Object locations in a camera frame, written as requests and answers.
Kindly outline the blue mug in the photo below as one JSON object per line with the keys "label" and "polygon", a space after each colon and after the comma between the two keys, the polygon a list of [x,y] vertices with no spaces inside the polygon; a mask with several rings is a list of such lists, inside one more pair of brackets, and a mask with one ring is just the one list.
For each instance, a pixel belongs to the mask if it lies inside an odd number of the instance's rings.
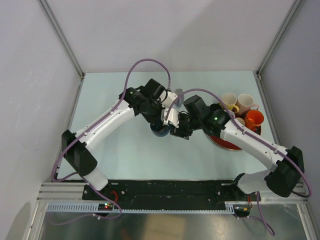
{"label": "blue mug", "polygon": [[151,132],[157,137],[165,137],[170,130],[167,125],[163,125],[162,123],[151,123],[150,124]]}

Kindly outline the grey purple mug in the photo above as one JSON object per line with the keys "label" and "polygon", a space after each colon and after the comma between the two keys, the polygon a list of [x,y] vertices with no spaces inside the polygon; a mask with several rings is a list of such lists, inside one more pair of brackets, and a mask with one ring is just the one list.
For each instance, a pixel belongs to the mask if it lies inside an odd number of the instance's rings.
{"label": "grey purple mug", "polygon": [[183,102],[184,102],[184,95],[183,95],[183,90],[181,88],[177,88],[175,90],[175,94],[177,95],[177,101],[175,103],[175,105],[180,108],[182,105],[183,105]]}

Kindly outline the yellow mug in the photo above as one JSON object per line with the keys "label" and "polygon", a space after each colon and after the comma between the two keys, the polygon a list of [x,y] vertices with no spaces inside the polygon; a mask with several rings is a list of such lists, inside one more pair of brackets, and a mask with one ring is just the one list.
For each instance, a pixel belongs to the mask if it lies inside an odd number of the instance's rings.
{"label": "yellow mug", "polygon": [[224,93],[221,96],[222,102],[225,104],[228,110],[232,111],[233,113],[238,113],[240,108],[236,105],[237,97],[232,93]]}

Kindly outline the small orange mug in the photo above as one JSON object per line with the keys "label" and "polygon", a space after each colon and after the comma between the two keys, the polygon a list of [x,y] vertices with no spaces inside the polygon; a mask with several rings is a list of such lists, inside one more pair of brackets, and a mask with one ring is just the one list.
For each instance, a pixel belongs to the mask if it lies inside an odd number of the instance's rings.
{"label": "small orange mug", "polygon": [[241,125],[245,126],[245,120],[242,119],[241,117],[236,117],[235,120],[237,120]]}

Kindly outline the pink mug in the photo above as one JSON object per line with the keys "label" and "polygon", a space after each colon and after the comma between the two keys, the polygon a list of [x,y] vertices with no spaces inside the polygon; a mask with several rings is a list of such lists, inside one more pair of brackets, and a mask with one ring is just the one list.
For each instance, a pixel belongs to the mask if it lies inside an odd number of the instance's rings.
{"label": "pink mug", "polygon": [[236,105],[239,107],[239,115],[247,113],[252,108],[259,110],[260,106],[255,103],[253,97],[249,94],[242,93],[237,97]]}

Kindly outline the large orange mug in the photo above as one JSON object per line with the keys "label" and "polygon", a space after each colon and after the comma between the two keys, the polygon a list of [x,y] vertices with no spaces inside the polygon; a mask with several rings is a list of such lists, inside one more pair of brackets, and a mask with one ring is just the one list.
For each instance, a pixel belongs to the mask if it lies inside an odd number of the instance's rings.
{"label": "large orange mug", "polygon": [[259,127],[265,120],[264,115],[259,110],[249,110],[244,117],[245,126],[248,129]]}

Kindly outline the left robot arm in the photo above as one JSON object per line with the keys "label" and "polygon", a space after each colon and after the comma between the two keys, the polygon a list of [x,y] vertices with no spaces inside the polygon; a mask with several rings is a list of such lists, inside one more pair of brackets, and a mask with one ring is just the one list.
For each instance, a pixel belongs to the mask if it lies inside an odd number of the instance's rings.
{"label": "left robot arm", "polygon": [[169,90],[150,79],[144,86],[125,89],[110,109],[91,124],[74,133],[66,130],[62,134],[63,158],[93,187],[93,193],[99,199],[107,199],[111,187],[92,154],[94,148],[116,128],[137,115],[143,115],[150,124],[160,120],[163,104],[168,97]]}

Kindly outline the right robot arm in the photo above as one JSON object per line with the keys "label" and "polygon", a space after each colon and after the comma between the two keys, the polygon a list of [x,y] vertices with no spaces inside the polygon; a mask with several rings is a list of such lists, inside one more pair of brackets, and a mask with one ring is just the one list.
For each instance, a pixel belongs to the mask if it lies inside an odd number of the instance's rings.
{"label": "right robot arm", "polygon": [[250,154],[264,166],[265,170],[255,173],[241,173],[231,187],[232,197],[243,200],[253,192],[272,191],[287,198],[304,174],[303,152],[296,146],[287,148],[265,140],[259,134],[240,124],[228,110],[222,107],[213,110],[198,95],[188,98],[186,114],[178,113],[173,105],[177,99],[164,105],[163,122],[171,125],[171,134],[189,138],[193,131],[203,130],[219,139],[236,145]]}

